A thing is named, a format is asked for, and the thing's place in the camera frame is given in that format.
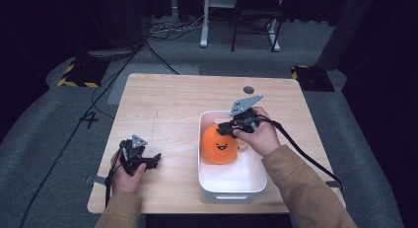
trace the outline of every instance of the human hand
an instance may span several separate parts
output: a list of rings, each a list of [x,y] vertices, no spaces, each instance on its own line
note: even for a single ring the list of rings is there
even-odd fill
[[[114,161],[117,152],[111,158],[111,163]],[[125,191],[129,193],[136,194],[139,191],[139,183],[141,182],[142,175],[145,173],[147,164],[142,163],[138,169],[135,171],[135,174],[131,177],[125,172],[123,167],[120,165],[119,158],[116,159],[116,171],[113,175],[113,182],[111,183],[111,190],[116,191]]]
[[[256,114],[270,118],[263,108],[254,107],[253,109]],[[239,129],[234,129],[233,134],[240,140],[248,143],[251,148],[261,156],[266,156],[268,153],[281,146],[276,128],[266,121],[261,121],[258,129],[253,133],[246,133]]]

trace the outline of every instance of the orange object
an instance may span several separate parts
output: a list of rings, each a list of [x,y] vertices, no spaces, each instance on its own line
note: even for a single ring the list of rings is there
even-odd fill
[[[238,159],[239,144],[231,135],[221,135],[218,124],[208,127],[200,140],[203,160],[206,164],[223,165]]]

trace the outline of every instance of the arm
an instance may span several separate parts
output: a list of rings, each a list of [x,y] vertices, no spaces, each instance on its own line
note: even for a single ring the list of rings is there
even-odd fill
[[[114,173],[111,185],[112,196],[95,226],[97,228],[138,227],[142,200],[137,193],[147,165],[141,164],[132,177],[125,172],[123,167],[119,166],[120,163],[117,160],[116,168],[118,169]]]
[[[269,117],[263,108],[254,110]],[[281,145],[273,125],[261,122],[254,133],[235,129],[234,135],[264,157],[267,174],[300,227],[356,227],[332,189],[301,157]]]
[[[114,192],[95,227],[138,227],[142,200],[129,192]]]

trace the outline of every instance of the table leg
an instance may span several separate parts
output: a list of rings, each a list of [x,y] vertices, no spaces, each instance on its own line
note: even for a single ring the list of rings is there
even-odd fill
[[[269,32],[269,37],[271,44],[273,44],[274,38],[275,38],[275,32],[274,28],[276,27],[276,20],[271,20],[271,22],[267,25],[267,31]],[[274,51],[278,52],[280,50],[279,42],[276,41],[276,44],[274,44]]]
[[[207,47],[208,45],[208,33],[209,33],[209,0],[205,0],[204,14],[203,14],[203,27],[202,37],[200,39],[200,47]]]

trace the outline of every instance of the tan sleeve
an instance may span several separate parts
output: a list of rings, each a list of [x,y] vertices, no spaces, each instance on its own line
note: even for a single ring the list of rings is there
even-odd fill
[[[142,200],[136,194],[115,192],[95,227],[137,228]]]
[[[287,145],[262,163],[301,228],[357,227],[334,191]]]

